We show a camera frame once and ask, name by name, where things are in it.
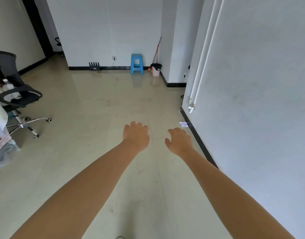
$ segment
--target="trash bin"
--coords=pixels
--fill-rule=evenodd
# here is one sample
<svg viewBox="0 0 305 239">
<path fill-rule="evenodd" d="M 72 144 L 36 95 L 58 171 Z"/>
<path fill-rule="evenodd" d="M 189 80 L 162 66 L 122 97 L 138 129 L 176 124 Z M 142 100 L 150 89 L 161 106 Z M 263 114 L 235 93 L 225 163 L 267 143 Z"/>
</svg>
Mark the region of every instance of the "trash bin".
<svg viewBox="0 0 305 239">
<path fill-rule="evenodd" d="M 150 66 L 152 67 L 152 75 L 159 76 L 162 65 L 158 63 L 153 63 Z"/>
</svg>

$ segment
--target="chair armrest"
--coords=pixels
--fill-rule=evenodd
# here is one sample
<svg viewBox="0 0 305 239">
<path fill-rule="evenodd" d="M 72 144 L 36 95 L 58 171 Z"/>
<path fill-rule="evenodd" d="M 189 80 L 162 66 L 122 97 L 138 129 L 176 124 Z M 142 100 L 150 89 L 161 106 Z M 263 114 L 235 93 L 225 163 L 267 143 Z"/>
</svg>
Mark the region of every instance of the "chair armrest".
<svg viewBox="0 0 305 239">
<path fill-rule="evenodd" d="M 11 105 L 11 106 L 16 106 L 16 107 L 21 107 L 21 108 L 24 108 L 25 105 L 20 105 L 20 104 L 16 104 L 16 103 L 13 103 L 13 102 L 8 102 L 6 100 L 4 100 L 4 97 L 9 95 L 9 94 L 12 94 L 12 93 L 15 93 L 15 92 L 20 92 L 20 91 L 29 91 L 29 92 L 33 92 L 33 93 L 36 93 L 40 96 L 40 98 L 43 96 L 41 92 L 33 89 L 32 87 L 30 87 L 29 85 L 22 85 L 20 87 L 16 87 L 14 89 L 11 89 L 11 90 L 6 90 L 2 93 L 0 93 L 0 102 L 4 103 L 4 104 L 7 104 L 7 105 Z"/>
</svg>

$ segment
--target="hand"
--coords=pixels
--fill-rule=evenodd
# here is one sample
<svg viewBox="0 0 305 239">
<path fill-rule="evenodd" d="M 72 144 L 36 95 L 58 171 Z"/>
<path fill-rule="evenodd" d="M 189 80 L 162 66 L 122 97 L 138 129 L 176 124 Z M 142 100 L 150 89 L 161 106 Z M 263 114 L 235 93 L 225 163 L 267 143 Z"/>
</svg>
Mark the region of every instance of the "hand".
<svg viewBox="0 0 305 239">
<path fill-rule="evenodd" d="M 143 126 L 140 122 L 136 124 L 132 121 L 130 125 L 125 125 L 123 132 L 123 141 L 128 141 L 138 152 L 148 147 L 149 135 L 148 126 Z"/>
<path fill-rule="evenodd" d="M 186 131 L 177 127 L 175 129 L 169 129 L 168 133 L 171 136 L 171 141 L 166 138 L 165 144 L 173 154 L 182 157 L 185 153 L 189 153 L 194 149 L 191 136 L 187 135 Z"/>
</svg>

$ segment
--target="mesh chair backrest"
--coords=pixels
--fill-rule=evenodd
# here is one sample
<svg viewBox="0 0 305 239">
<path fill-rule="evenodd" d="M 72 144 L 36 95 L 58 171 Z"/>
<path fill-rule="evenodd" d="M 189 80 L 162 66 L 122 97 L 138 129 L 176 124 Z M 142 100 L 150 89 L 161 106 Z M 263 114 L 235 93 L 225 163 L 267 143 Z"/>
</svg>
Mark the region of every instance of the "mesh chair backrest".
<svg viewBox="0 0 305 239">
<path fill-rule="evenodd" d="M 0 78 L 6 78 L 15 87 L 24 85 L 15 64 L 16 55 L 0 51 Z"/>
</svg>

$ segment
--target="black baseboard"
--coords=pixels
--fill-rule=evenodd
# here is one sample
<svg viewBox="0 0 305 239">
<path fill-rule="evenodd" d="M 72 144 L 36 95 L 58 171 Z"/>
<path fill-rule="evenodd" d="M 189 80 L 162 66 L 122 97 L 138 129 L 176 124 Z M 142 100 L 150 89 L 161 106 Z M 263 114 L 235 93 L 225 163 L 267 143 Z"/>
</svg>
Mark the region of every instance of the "black baseboard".
<svg viewBox="0 0 305 239">
<path fill-rule="evenodd" d="M 160 72 L 160 75 L 166 85 L 166 87 L 186 87 L 187 83 L 168 83 L 164 77 L 164 75 L 162 74 L 162 72 Z"/>
<path fill-rule="evenodd" d="M 130 70 L 130 66 L 101 66 L 101 70 Z M 144 70 L 148 70 L 149 66 L 144 66 Z M 69 66 L 69 70 L 89 70 L 89 66 Z"/>
<path fill-rule="evenodd" d="M 39 65 L 41 65 L 41 64 L 43 64 L 43 63 L 45 63 L 47 60 L 48 60 L 48 58 L 44 58 L 44 59 L 42 59 L 42 60 L 40 60 L 40 61 L 38 61 L 38 62 L 36 62 L 36 63 L 30 65 L 30 66 L 27 66 L 27 67 L 24 68 L 24 69 L 21 69 L 21 70 L 19 71 L 19 75 L 25 74 L 26 72 L 28 72 L 28 71 L 30 71 L 30 70 L 32 70 L 32 69 L 38 67 Z"/>
<path fill-rule="evenodd" d="M 183 118 L 185 119 L 186 123 L 188 124 L 192 134 L 194 135 L 194 138 L 197 140 L 203 154 L 206 156 L 206 159 L 212 164 L 214 165 L 216 168 L 218 168 L 218 166 L 216 165 L 216 163 L 214 162 L 213 158 L 211 157 L 208 149 L 206 148 L 206 146 L 204 145 L 203 141 L 201 140 L 201 138 L 199 137 L 197 131 L 195 130 L 194 126 L 191 124 L 189 118 L 187 117 L 185 111 L 181 108 L 181 114 L 183 116 Z"/>
</svg>

